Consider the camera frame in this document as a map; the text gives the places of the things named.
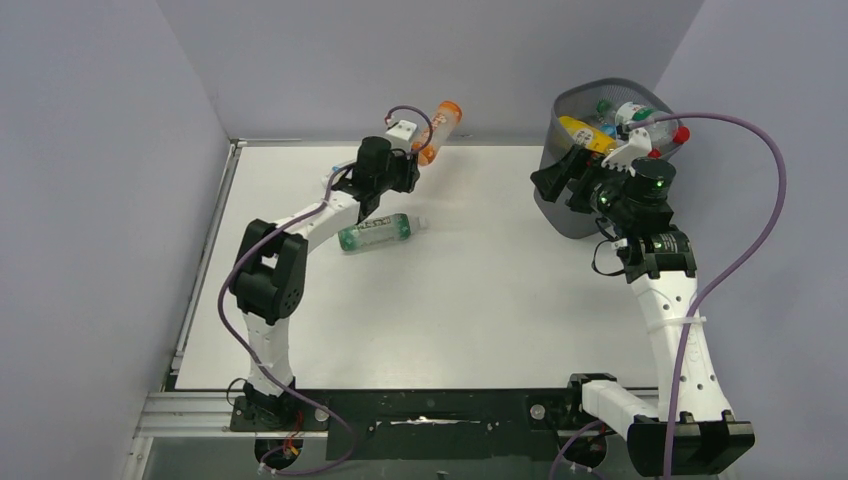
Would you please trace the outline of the clear bottle blue white label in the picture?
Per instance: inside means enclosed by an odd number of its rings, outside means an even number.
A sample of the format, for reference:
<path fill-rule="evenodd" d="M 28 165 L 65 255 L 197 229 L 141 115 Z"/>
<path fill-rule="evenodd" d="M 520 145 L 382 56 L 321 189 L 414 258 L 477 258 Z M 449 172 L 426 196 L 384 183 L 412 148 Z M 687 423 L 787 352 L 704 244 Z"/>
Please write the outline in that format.
<path fill-rule="evenodd" d="M 344 176 L 345 172 L 352 168 L 354 165 L 354 160 L 348 160 L 346 162 L 342 162 L 340 164 L 332 166 L 331 170 L 322 177 L 322 187 L 327 188 L 328 186 L 334 185 L 340 178 Z"/>

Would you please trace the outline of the yellow juice bottle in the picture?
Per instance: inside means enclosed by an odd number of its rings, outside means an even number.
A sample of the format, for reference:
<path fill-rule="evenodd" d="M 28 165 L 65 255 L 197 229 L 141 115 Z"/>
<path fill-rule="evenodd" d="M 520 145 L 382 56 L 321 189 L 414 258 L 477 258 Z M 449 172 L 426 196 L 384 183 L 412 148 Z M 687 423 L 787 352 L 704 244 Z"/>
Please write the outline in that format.
<path fill-rule="evenodd" d="M 583 148 L 607 155 L 618 147 L 616 139 L 581 120 L 570 116 L 560 116 L 558 120 L 574 143 Z"/>

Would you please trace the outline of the green label tea bottle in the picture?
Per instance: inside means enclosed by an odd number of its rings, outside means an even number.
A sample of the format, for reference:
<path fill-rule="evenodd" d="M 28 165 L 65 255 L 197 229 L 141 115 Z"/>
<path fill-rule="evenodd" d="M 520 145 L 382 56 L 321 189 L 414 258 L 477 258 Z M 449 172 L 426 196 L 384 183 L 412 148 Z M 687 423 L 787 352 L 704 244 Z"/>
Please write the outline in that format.
<path fill-rule="evenodd" d="M 343 252 L 352 254 L 404 242 L 429 226 L 426 217 L 395 213 L 345 228 L 337 233 L 337 240 Z"/>

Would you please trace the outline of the orange drink bottle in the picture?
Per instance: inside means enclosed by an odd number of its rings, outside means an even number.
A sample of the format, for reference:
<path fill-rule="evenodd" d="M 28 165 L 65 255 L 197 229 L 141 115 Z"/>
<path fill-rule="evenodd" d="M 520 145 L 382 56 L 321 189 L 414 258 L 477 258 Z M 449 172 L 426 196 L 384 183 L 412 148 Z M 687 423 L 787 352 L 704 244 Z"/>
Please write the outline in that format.
<path fill-rule="evenodd" d="M 462 119 L 461 107 L 452 101 L 443 101 L 431 117 L 432 127 L 424 127 L 415 137 L 412 149 L 418 151 L 418 165 L 430 165 L 441 147 Z"/>

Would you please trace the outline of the clear bottle green label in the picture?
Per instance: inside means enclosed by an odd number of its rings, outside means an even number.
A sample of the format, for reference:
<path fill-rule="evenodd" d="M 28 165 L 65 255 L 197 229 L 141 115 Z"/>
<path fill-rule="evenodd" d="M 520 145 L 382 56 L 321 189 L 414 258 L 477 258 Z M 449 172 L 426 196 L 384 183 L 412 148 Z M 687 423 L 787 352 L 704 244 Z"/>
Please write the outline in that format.
<path fill-rule="evenodd" d="M 639 122 L 658 112 L 654 107 L 633 101 L 613 101 L 601 99 L 597 102 L 595 111 L 600 122 L 600 130 L 614 136 L 619 125 Z"/>

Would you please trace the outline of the red label bottle red cap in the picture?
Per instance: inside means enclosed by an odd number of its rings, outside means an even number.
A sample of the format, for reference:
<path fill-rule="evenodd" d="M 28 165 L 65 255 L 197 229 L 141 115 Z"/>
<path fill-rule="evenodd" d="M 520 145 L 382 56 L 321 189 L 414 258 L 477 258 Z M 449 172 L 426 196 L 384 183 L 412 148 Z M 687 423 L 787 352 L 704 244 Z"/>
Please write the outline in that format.
<path fill-rule="evenodd" d="M 650 142 L 651 158 L 670 158 L 691 137 L 690 130 L 679 122 L 658 122 L 645 128 Z"/>

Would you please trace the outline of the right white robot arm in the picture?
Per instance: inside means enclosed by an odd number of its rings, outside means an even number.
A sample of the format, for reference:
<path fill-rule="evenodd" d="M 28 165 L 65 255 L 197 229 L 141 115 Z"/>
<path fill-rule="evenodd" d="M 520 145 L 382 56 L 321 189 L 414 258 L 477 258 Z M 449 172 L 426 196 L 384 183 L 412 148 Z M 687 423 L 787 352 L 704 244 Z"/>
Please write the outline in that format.
<path fill-rule="evenodd" d="M 720 387 L 705 320 L 694 308 L 694 249 L 673 224 L 667 201 L 676 170 L 659 158 L 637 158 L 623 169 L 604 166 L 604 159 L 573 146 L 531 180 L 542 200 L 563 200 L 612 230 L 606 239 L 622 263 L 618 273 L 646 322 L 658 400 L 651 406 L 608 374 L 575 374 L 570 382 L 579 389 L 563 398 L 564 417 L 578 427 L 595 419 L 610 427 L 643 477 L 720 474 L 754 445 L 755 434 Z"/>

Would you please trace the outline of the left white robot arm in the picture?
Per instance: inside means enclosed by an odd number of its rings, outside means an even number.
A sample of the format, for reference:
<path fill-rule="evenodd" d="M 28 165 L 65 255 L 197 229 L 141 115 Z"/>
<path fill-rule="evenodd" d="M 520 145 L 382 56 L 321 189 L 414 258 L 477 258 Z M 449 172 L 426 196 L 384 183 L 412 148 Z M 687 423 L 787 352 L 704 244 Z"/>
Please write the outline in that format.
<path fill-rule="evenodd" d="M 254 219 L 246 226 L 217 308 L 223 314 L 225 297 L 232 295 L 243 315 L 247 334 L 236 340 L 251 359 L 244 386 L 251 405 L 288 418 L 303 400 L 289 360 L 289 324 L 304 296 L 309 254 L 366 220 L 383 194 L 412 192 L 420 177 L 418 153 L 415 145 L 366 137 L 353 161 L 329 173 L 318 201 L 282 220 Z"/>

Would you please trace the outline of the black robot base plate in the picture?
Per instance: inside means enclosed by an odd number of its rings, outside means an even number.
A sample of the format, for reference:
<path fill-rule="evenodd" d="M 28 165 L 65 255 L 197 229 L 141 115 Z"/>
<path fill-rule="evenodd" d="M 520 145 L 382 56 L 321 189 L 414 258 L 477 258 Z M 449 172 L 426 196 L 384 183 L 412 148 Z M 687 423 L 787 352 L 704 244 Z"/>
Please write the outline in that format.
<path fill-rule="evenodd" d="M 230 428 L 256 435 L 254 455 L 272 469 L 293 468 L 306 442 L 323 441 L 321 459 L 546 461 L 598 467 L 612 432 L 594 427 L 570 387 L 489 389 L 304 389 L 264 399 L 243 385 L 228 393 Z"/>

